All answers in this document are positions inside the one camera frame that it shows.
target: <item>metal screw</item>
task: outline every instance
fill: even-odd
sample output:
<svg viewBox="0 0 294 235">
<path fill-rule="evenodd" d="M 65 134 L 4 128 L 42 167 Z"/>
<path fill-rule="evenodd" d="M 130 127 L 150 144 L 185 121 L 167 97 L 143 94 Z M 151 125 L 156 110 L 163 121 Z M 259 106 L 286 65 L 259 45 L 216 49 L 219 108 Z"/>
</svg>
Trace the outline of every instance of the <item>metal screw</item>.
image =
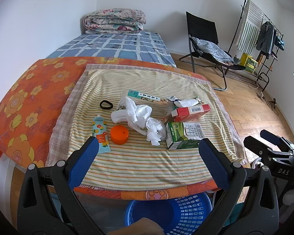
<svg viewBox="0 0 294 235">
<path fill-rule="evenodd" d="M 268 166 L 262 166 L 262 169 L 264 170 L 264 171 L 268 171 L 269 170 L 269 167 Z"/>
<path fill-rule="evenodd" d="M 63 160 L 60 160 L 57 162 L 57 166 L 59 166 L 59 167 L 62 167 L 64 165 L 65 165 L 65 161 L 63 161 Z"/>
<path fill-rule="evenodd" d="M 34 169 L 35 168 L 35 164 L 30 164 L 29 166 L 28 166 L 28 169 Z"/>
<path fill-rule="evenodd" d="M 234 166 L 235 168 L 240 168 L 240 167 L 241 167 L 241 164 L 240 164 L 239 162 L 234 162 L 234 163 L 233 163 L 233 166 Z"/>
</svg>

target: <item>black rubber band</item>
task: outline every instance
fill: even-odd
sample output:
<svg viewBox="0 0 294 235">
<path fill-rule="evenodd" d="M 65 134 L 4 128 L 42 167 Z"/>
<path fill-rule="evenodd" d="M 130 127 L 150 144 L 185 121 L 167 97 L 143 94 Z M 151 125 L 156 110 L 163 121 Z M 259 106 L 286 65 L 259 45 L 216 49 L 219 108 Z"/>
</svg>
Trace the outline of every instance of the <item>black rubber band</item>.
<svg viewBox="0 0 294 235">
<path fill-rule="evenodd" d="M 103 103 L 109 104 L 110 106 L 109 106 L 109 107 L 103 107 Z M 104 110 L 110 110 L 110 109 L 113 108 L 113 104 L 112 104 L 111 102 L 107 101 L 107 100 L 103 100 L 103 101 L 99 104 L 99 106 L 100 106 L 102 109 L 104 109 Z"/>
</svg>

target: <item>blue plastic basket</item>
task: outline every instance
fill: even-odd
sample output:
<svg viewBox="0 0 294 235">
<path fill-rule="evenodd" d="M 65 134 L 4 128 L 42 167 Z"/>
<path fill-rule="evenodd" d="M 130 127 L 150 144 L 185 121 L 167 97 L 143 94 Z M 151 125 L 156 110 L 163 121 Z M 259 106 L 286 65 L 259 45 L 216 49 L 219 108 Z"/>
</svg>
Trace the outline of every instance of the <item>blue plastic basket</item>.
<svg viewBox="0 0 294 235">
<path fill-rule="evenodd" d="M 131 201 L 125 212 L 125 226 L 142 217 L 156 222 L 166 235 L 192 235 L 211 212 L 206 193 L 158 201 Z"/>
</svg>

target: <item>chair backrest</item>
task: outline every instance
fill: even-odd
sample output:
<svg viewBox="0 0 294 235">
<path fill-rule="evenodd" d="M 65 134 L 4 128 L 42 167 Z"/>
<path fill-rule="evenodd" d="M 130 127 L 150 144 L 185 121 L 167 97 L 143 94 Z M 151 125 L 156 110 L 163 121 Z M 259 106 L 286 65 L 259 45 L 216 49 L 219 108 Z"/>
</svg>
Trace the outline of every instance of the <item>chair backrest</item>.
<svg viewBox="0 0 294 235">
<path fill-rule="evenodd" d="M 186 12 L 188 34 L 192 37 L 210 41 L 218 45 L 217 29 L 214 22 L 196 17 Z"/>
</svg>

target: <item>red box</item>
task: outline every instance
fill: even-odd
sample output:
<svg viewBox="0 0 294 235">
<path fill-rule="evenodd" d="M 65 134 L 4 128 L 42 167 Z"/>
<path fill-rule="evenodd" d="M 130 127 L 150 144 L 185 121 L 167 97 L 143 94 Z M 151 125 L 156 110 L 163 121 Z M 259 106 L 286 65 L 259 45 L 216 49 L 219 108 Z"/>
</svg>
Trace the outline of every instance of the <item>red box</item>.
<svg viewBox="0 0 294 235">
<path fill-rule="evenodd" d="M 177 108 L 171 112 L 171 115 L 175 122 L 188 122 L 200 118 L 209 111 L 209 104 L 203 104 L 187 108 Z"/>
</svg>

